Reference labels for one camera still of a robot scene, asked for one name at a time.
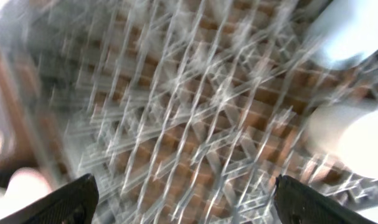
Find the white cup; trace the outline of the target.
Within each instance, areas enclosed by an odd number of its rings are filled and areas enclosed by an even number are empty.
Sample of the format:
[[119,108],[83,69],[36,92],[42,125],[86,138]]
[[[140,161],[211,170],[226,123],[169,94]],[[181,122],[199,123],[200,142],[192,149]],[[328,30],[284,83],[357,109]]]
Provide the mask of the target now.
[[306,147],[352,172],[378,179],[378,110],[372,105],[321,106],[306,124]]

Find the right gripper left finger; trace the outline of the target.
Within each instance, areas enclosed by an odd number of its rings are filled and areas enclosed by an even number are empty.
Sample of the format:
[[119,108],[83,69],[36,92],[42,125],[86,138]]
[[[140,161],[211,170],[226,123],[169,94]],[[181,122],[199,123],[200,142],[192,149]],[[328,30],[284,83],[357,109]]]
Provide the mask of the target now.
[[91,223],[98,199],[91,174],[54,190],[41,173],[14,173],[0,188],[0,224]]

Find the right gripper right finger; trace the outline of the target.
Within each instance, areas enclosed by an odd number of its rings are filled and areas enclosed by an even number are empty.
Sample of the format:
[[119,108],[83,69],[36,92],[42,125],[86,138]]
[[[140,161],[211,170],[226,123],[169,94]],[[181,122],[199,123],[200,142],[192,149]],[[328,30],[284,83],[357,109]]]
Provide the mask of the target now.
[[276,178],[273,203],[282,224],[375,224],[288,175]]

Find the light blue cup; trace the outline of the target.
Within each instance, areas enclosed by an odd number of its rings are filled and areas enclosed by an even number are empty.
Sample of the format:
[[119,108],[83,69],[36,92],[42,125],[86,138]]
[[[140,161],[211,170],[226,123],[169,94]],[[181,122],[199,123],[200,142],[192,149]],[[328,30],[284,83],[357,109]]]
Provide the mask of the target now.
[[321,41],[310,60],[320,67],[344,70],[378,51],[378,0],[334,0],[307,30]]

